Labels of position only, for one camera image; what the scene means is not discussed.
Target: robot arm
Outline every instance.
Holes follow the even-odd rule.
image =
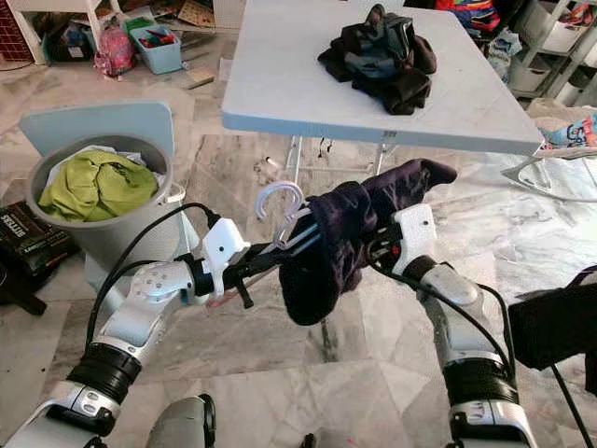
[[[429,206],[402,210],[394,220],[389,241],[397,248],[390,252],[393,273],[433,289],[489,327],[479,287],[432,259],[436,233]],[[127,300],[101,328],[79,364],[6,447],[101,447],[98,436],[114,427],[120,404],[163,337],[169,317],[184,304],[204,304],[210,297],[217,301],[233,287],[250,306],[243,278],[266,272],[285,256],[258,254],[257,247],[249,248],[233,222],[224,218],[206,235],[202,255],[200,260],[152,263],[140,269]],[[417,297],[435,329],[437,357],[451,403],[451,447],[536,448],[502,357],[433,294],[419,291]]]
[[[237,283],[226,268],[245,242],[220,218],[203,241],[204,259],[157,262],[139,269],[127,299],[110,316],[64,381],[8,441],[7,448],[101,447],[114,427],[129,386],[160,343],[168,321],[185,304],[204,304]]]
[[[398,256],[392,272],[430,287],[488,329],[483,292],[451,266],[433,261],[431,208],[418,204],[394,215]],[[437,359],[450,398],[452,447],[531,447],[536,442],[514,378],[494,347],[470,322],[431,294],[417,292],[433,323]]]

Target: white table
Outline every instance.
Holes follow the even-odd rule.
[[[12,11],[15,21],[21,29],[22,36],[34,56],[35,63],[46,63],[43,51],[40,47],[40,39],[31,23],[23,12],[84,12],[90,21],[91,32],[95,45],[100,45],[100,23],[95,15],[95,8],[102,0],[7,0],[8,7]],[[110,0],[110,6],[114,12],[120,12],[118,0]]]
[[[343,26],[382,3],[414,19],[437,72],[424,109],[391,116],[380,101],[339,83],[317,56]],[[248,0],[222,105],[230,129],[378,143],[375,171],[396,145],[531,155],[542,140],[465,29],[449,12],[376,0]],[[300,138],[293,139],[295,178]]]

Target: green cloth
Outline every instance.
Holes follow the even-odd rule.
[[[145,166],[99,149],[65,161],[39,198],[41,209],[71,222],[119,217],[146,203],[158,182]]]

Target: gray trash bin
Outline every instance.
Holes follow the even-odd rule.
[[[116,151],[139,152],[148,169],[165,176],[164,182],[147,203],[121,217],[98,222],[68,222],[51,217],[37,205],[46,186],[49,171],[57,163],[89,145],[113,147]],[[161,148],[138,137],[105,135],[80,140],[46,155],[29,177],[26,200],[39,218],[58,229],[70,232],[81,248],[104,270],[109,271],[127,245],[147,224],[179,205],[178,202],[168,202],[172,183],[172,164]],[[167,219],[138,243],[127,257],[126,263],[141,259],[170,259],[178,247],[182,231],[180,215]]]

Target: pink bag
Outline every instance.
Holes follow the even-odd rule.
[[[134,47],[115,19],[107,24],[100,37],[94,65],[108,77],[118,77],[135,66]]]

